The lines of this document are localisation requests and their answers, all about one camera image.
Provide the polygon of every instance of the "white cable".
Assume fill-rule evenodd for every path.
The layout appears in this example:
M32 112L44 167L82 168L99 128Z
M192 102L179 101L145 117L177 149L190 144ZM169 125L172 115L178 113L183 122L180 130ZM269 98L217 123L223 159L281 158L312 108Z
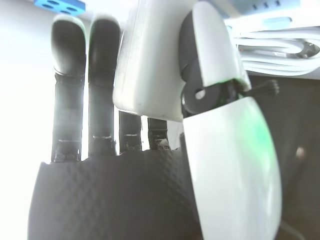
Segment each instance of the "white cable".
M305 58L297 55L304 50L304 43L320 47L320 28L317 27L248 32L233 40L240 48L247 71L299 76L320 67L320 52Z

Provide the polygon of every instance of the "robotic hand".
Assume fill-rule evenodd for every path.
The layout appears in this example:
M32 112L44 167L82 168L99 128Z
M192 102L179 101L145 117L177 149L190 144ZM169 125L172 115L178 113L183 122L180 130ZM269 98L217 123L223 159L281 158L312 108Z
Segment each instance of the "robotic hand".
M163 35L160 42L156 36L144 34L150 26L133 23L133 31L123 40L119 55L114 104L148 117L183 118L205 240L272 240L281 219L280 171L267 123L250 97L256 89L251 89L227 28L212 5L205 1L175 1L172 5L170 1L161 2L161 6L153 5L157 17L162 19L163 11L166 18L162 20L169 21L174 15L174 22L153 30L154 35ZM165 11L166 7L173 12ZM147 18L145 13L137 15ZM152 24L152 20L141 22ZM139 30L139 35L133 34L134 30ZM177 42L179 51L175 55ZM149 68L137 67L143 63ZM177 76L178 69L185 85ZM270 84L262 86L262 91L278 91ZM175 91L181 91L180 101ZM159 106L168 100L170 104Z

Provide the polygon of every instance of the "coiled white cable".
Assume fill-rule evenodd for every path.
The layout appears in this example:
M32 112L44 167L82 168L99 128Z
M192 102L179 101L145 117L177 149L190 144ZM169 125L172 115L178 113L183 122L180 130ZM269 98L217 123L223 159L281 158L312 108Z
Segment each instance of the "coiled white cable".
M319 51L312 56L302 54L312 45L320 49L320 28L317 27L242 33L234 41L247 71L299 76L320 67Z

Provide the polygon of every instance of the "blue plastic block with holes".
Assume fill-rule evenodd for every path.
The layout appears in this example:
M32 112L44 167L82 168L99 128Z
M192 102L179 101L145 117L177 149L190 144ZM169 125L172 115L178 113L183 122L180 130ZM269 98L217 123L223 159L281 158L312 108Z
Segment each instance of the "blue plastic block with holes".
M242 15L287 10L300 6L300 0L228 0Z
M77 16L86 11L86 4L78 0L34 0L34 5L55 13Z

